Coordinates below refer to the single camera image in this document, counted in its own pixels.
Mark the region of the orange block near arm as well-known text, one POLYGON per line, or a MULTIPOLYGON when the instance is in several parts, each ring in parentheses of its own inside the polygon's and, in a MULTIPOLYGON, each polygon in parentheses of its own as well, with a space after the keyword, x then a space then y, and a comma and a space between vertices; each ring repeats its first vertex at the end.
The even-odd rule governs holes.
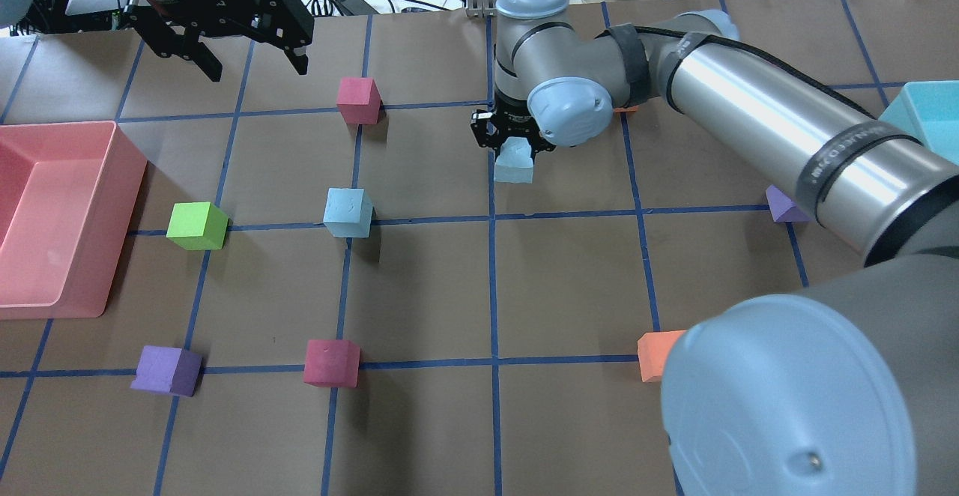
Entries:
POLYGON ((669 353, 686 330, 653 331, 637 340, 638 371, 641 382, 661 382, 669 353))

